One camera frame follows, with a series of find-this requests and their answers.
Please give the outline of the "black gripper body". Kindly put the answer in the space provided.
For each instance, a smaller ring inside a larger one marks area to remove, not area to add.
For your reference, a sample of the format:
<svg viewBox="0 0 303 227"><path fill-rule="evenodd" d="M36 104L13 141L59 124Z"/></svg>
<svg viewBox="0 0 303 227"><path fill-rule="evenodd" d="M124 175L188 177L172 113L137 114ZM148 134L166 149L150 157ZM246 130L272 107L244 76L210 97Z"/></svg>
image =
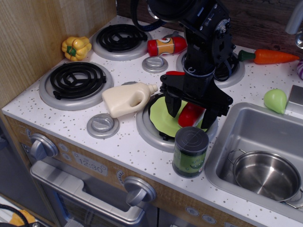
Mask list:
<svg viewBox="0 0 303 227"><path fill-rule="evenodd" d="M173 94L181 94L181 101L186 101L205 109L213 105L228 105L233 103L232 97L223 92L215 84L213 76L192 76L185 73L184 76L162 75L160 91Z"/></svg>

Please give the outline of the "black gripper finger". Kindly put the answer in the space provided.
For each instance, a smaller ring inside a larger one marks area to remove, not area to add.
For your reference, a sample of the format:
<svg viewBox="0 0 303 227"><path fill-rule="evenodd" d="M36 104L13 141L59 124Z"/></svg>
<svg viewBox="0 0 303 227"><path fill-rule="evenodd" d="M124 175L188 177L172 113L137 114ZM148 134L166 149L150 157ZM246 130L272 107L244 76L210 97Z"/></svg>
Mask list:
<svg viewBox="0 0 303 227"><path fill-rule="evenodd" d="M221 117L222 115L226 116L228 111L228 105L213 105L212 107L207 108L203 116L201 129L209 129L217 117Z"/></svg>
<svg viewBox="0 0 303 227"><path fill-rule="evenodd" d="M176 115L181 107L181 97L182 97L182 95L179 93L173 94L173 93L167 92L165 94L166 107L167 107L168 113L172 117L176 117Z"/></svg>

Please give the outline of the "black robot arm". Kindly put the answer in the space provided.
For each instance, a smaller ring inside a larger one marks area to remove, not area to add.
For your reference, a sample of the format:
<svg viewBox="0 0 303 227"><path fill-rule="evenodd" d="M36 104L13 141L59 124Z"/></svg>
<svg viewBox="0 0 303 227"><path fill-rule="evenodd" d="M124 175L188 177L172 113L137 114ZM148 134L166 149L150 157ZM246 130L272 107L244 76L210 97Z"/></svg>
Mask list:
<svg viewBox="0 0 303 227"><path fill-rule="evenodd" d="M201 128L210 128L218 116L228 113L233 103L214 82L217 66L228 64L235 48L228 9L219 0L150 0L148 6L158 20L141 26L137 21L137 6L138 1L131 1L131 18L141 31L152 31L166 22L184 27L185 74L162 75L160 91L171 116L176 116L184 100L206 109Z"/></svg>

